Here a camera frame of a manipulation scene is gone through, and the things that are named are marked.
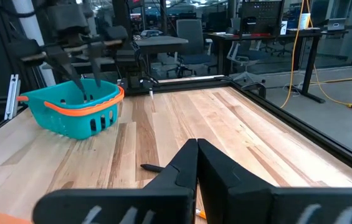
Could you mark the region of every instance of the black metal frame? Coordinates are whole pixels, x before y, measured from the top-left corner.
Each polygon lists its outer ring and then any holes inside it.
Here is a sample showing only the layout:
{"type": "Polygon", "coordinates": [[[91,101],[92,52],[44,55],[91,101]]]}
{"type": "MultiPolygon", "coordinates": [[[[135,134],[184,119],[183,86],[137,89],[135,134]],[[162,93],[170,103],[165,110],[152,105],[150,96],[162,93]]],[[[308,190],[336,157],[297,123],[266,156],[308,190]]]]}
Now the black metal frame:
{"type": "MultiPolygon", "coordinates": [[[[187,90],[201,90],[206,88],[219,88],[219,87],[231,87],[235,89],[242,96],[248,98],[255,104],[259,105],[264,110],[281,120],[307,139],[311,140],[326,152],[335,156],[340,161],[352,168],[352,149],[346,147],[342,143],[335,141],[325,133],[315,129],[313,126],[303,122],[294,115],[286,112],[279,108],[277,105],[269,102],[265,99],[265,87],[259,83],[253,85],[242,86],[237,82],[233,81],[229,77],[214,77],[202,80],[186,80],[179,82],[168,82],[160,83],[153,87],[153,93],[166,93],[173,91],[187,91],[187,90]]],[[[125,90],[126,96],[138,96],[147,95],[148,89],[129,89],[125,90]]]]}

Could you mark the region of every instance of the metal bracket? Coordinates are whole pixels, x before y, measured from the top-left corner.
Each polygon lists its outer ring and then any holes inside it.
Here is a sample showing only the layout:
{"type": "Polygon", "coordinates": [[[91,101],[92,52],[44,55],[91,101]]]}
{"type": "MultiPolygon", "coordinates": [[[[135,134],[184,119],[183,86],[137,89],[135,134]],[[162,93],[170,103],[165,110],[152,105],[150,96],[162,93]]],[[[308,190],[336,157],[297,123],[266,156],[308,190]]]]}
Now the metal bracket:
{"type": "Polygon", "coordinates": [[[18,102],[16,97],[19,95],[21,89],[21,81],[19,75],[11,75],[8,88],[6,112],[4,114],[4,120],[13,119],[17,113],[18,102]]]}

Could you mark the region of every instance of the pen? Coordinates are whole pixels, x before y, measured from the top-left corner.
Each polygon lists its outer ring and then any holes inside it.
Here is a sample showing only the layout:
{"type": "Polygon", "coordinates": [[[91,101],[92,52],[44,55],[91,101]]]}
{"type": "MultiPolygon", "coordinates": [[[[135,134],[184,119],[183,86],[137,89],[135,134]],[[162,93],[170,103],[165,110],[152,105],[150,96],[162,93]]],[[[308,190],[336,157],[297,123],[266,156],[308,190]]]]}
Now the pen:
{"type": "Polygon", "coordinates": [[[205,214],[204,211],[201,211],[201,210],[199,210],[199,209],[195,209],[195,214],[196,214],[197,216],[201,217],[201,218],[206,219],[206,214],[205,214]]]}

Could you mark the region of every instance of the plastic basket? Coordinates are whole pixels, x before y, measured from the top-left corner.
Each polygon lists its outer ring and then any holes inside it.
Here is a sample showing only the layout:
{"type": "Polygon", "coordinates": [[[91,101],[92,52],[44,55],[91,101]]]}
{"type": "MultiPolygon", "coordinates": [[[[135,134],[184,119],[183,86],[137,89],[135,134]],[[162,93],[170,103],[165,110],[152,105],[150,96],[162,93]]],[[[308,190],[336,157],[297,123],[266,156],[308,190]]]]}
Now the plastic basket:
{"type": "Polygon", "coordinates": [[[23,93],[26,103],[42,128],[74,139],[86,139],[113,125],[118,103],[124,97],[121,87],[94,79],[81,79],[86,95],[72,81],[23,93]]]}

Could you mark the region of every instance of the teal plastic basket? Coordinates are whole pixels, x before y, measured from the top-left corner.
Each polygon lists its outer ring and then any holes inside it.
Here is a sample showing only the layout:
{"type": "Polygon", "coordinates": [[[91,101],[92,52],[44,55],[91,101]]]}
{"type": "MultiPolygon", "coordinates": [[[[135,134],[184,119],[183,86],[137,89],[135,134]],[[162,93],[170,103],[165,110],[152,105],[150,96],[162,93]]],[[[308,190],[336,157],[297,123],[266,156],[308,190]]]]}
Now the teal plastic basket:
{"type": "Polygon", "coordinates": [[[86,95],[72,81],[30,91],[18,96],[26,103],[42,128],[74,139],[86,139],[113,125],[118,103],[124,97],[121,87],[94,79],[81,79],[86,95]]]}

